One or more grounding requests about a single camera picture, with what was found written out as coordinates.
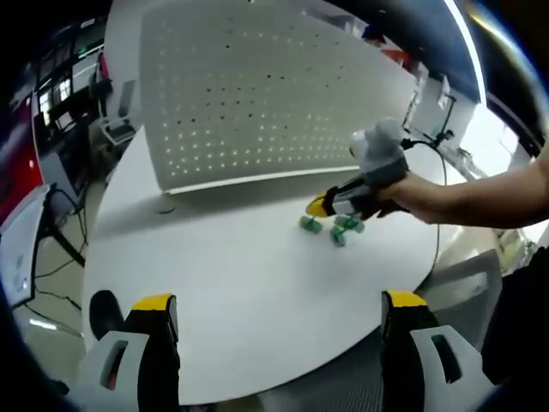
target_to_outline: wall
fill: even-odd
[[[509,170],[516,170],[520,169],[521,167],[525,167],[528,165],[531,161],[531,157],[528,154],[528,152],[524,149],[523,146],[520,144],[516,148],[516,152],[513,154],[513,157],[511,158],[511,163],[509,164]]]
[[[441,82],[431,78],[427,79],[421,103],[419,103],[418,108],[413,115],[413,128],[431,135],[435,129],[440,129],[442,127],[449,106],[445,110],[442,110],[437,104],[441,89]],[[448,122],[448,127],[454,131],[455,139],[452,140],[449,145],[457,147],[465,135],[469,122],[473,118],[476,103],[453,89],[450,94],[456,98],[456,102]]]
[[[118,110],[122,85],[139,77],[139,45],[141,36],[141,18],[148,9],[168,0],[113,0],[106,23],[105,56],[112,79],[113,94],[107,102],[107,111]],[[248,3],[248,0],[226,0],[231,3]],[[306,11],[309,15],[322,15],[330,18],[349,15],[342,9],[320,0],[255,0],[255,3],[280,3],[295,9]],[[355,24],[361,30],[366,24],[359,19]],[[141,110],[141,88],[136,84],[130,111],[138,115]]]
[[[72,67],[72,86],[74,92],[89,86],[89,78],[95,72],[99,52],[91,53]]]

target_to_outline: window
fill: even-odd
[[[44,123],[47,126],[50,123],[50,94],[46,92],[39,97],[40,111],[44,113]]]
[[[59,94],[61,95],[61,101],[69,97],[70,79],[63,80],[61,83],[59,83]]]
[[[486,107],[477,105],[460,146],[473,156],[473,163],[488,176],[509,169],[518,140],[505,123]]]

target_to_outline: monitor screen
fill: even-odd
[[[7,129],[0,130],[0,279],[10,305],[18,306],[33,296],[33,227],[38,210],[29,199],[44,183],[34,147],[30,95],[11,112],[7,123]]]

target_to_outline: ceiling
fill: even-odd
[[[444,73],[452,88],[473,101],[479,101],[476,75],[468,49],[443,0],[330,2],[375,25],[398,46],[422,61],[431,72]],[[528,86],[485,30],[468,18],[464,12],[465,0],[456,0],[456,3],[462,10],[479,53],[488,93],[488,107],[514,129],[528,151],[536,152],[531,137],[495,104],[496,100],[491,99],[491,96],[495,96],[497,100],[501,100],[534,133],[538,144],[543,143],[538,116]],[[514,13],[520,15],[520,8],[515,7]]]
[[[449,78],[452,88],[459,90],[470,99],[478,101],[476,77],[467,47],[443,0],[329,1],[360,19],[374,24],[398,46],[424,62],[430,71],[444,73]],[[461,8],[465,1],[456,0]],[[14,16],[21,19],[21,16],[24,16],[24,19],[21,20],[24,21],[23,28],[25,30],[15,37],[16,41],[5,42],[4,56],[9,56],[10,59],[8,67],[4,66],[8,74],[3,78],[5,84],[3,84],[2,95],[8,95],[9,91],[14,88],[21,67],[28,62],[32,54],[39,50],[45,43],[45,39],[51,37],[60,27],[65,27],[72,22],[106,15],[111,3],[112,0],[87,2],[48,0],[46,2],[20,1],[10,4],[11,14],[3,14],[4,19],[13,19]],[[522,15],[522,9],[529,9],[530,12],[524,12],[523,18],[516,19],[518,23],[513,21],[513,25],[517,30],[521,29],[520,33],[531,28],[532,24],[529,23],[535,18],[531,7],[521,7],[517,10],[517,2],[512,2],[512,0],[485,3],[494,3],[496,7],[501,7],[505,16],[511,15],[511,20],[514,18],[513,16]],[[520,3],[534,3],[534,0]],[[468,19],[468,25],[471,27],[480,55],[487,91],[508,106],[542,142],[543,137],[537,126],[538,117],[528,87],[516,75],[510,62],[486,35],[486,32],[470,19]],[[13,27],[11,24],[2,26],[4,30]],[[13,37],[13,33],[3,33],[4,39]],[[546,61],[546,58],[538,57],[537,59],[537,63]],[[488,101],[488,106],[515,129],[515,132],[521,136],[524,145],[529,145],[530,139],[520,128],[514,127],[516,125],[512,118],[490,101]]]

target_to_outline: cable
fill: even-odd
[[[86,216],[86,198],[87,198],[87,191],[89,190],[89,184],[86,185],[86,187],[84,188],[84,195],[82,197],[82,202],[83,202],[83,206],[82,206],[82,216],[83,216],[83,223],[82,223],[82,219],[80,217],[80,213],[77,213],[78,215],[78,222],[80,224],[80,230],[81,230],[81,234],[82,234],[82,237],[83,237],[83,242],[80,246],[80,249],[79,249],[79,253],[82,253],[82,251],[84,250],[84,246],[87,245],[87,216]],[[54,190],[54,193],[58,191],[60,193],[62,193],[65,197],[67,197],[67,199],[70,201],[70,203],[72,204],[72,206],[75,208],[75,211],[77,210],[77,207],[76,207],[76,203],[70,198],[70,196],[67,194],[66,191],[62,190],[62,189],[55,189]],[[64,269],[65,267],[67,267],[68,265],[72,264],[75,260],[74,259],[70,259],[69,261],[65,262],[64,264],[60,265],[59,267],[57,267],[56,269],[52,270],[51,272],[48,272],[48,273],[45,273],[43,275],[38,275],[38,276],[35,276],[35,279],[41,279],[43,277],[48,277],[48,276],[52,276],[52,275],[55,275],[58,271]]]
[[[78,311],[82,312],[82,308],[80,305],[78,305],[76,302],[74,302],[69,296],[62,296],[60,294],[54,294],[53,292],[47,291],[47,290],[40,290],[36,285],[34,285],[34,289],[39,294],[47,294],[50,296],[53,296],[54,298],[58,298],[60,300],[67,300],[72,306],[74,306]]]
[[[78,211],[78,206],[76,205],[75,201],[63,189],[55,188],[53,190],[53,194],[55,194],[55,193],[63,194],[67,198],[67,200],[70,202],[72,207],[75,208],[75,213],[78,216],[78,224],[80,225],[80,231],[82,233],[82,237],[84,238],[84,243],[87,245],[87,233],[86,233],[86,230],[84,230],[84,225],[82,223],[82,218],[80,216],[80,212]]]
[[[80,246],[80,250],[78,251],[79,253],[81,253],[83,250],[84,250],[84,246],[86,244],[84,242],[82,242],[81,246]],[[52,270],[51,272],[48,272],[48,273],[45,273],[43,275],[38,275],[38,276],[35,276],[34,278],[35,279],[42,279],[43,277],[48,277],[48,276],[52,276],[52,275],[55,275],[58,271],[64,269],[65,267],[69,266],[70,264],[72,264],[75,260],[74,259],[70,259],[69,261],[65,262],[64,264],[62,264],[61,266],[58,266],[56,269]]]
[[[64,324],[63,322],[59,322],[58,320],[55,320],[53,318],[50,318],[49,316],[46,316],[46,315],[43,315],[42,313],[36,311],[35,309],[33,309],[31,306],[29,306],[27,303],[25,304],[25,307],[31,311],[32,313],[34,313],[35,315],[37,316],[40,316],[41,318],[44,318],[45,320],[49,321],[49,322],[52,322],[53,324],[55,325],[59,325],[61,326],[61,330],[63,332],[67,332],[69,335],[72,335],[74,337],[78,337],[80,339],[82,339],[82,335],[76,331],[75,329],[71,328],[70,326]]]
[[[428,148],[431,148],[435,152],[437,152],[438,157],[440,157],[440,161],[443,163],[443,173],[444,173],[444,185],[448,185],[448,172],[446,171],[446,162],[444,161],[444,157],[440,151],[435,148],[431,143],[424,142],[422,140],[410,140],[410,139],[403,139],[403,143],[406,144],[407,148],[412,148],[416,144],[424,144]],[[440,254],[440,223],[437,224],[437,246],[435,251],[435,258],[433,259],[431,269],[429,270],[429,275],[432,274],[432,271],[435,269],[435,266],[437,265],[438,255]]]

